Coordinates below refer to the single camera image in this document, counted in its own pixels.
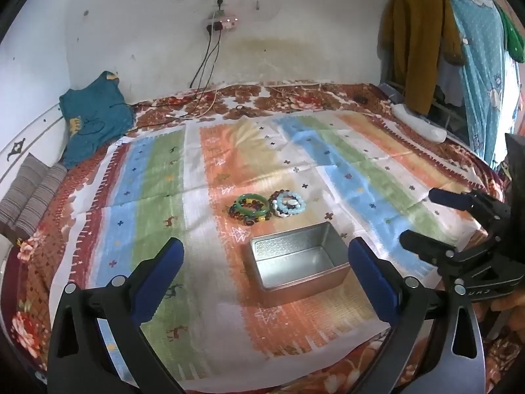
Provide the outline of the person hand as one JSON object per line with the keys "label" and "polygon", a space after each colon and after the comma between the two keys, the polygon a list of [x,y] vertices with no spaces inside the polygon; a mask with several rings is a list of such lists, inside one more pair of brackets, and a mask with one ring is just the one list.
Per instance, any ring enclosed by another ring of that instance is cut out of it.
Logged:
{"label": "person hand", "polygon": [[507,321],[509,328],[514,331],[521,341],[524,341],[525,333],[525,293],[524,289],[517,289],[511,295],[495,299],[494,301],[484,301],[475,303],[473,309],[479,321],[484,319],[488,310],[505,311],[511,310]]}

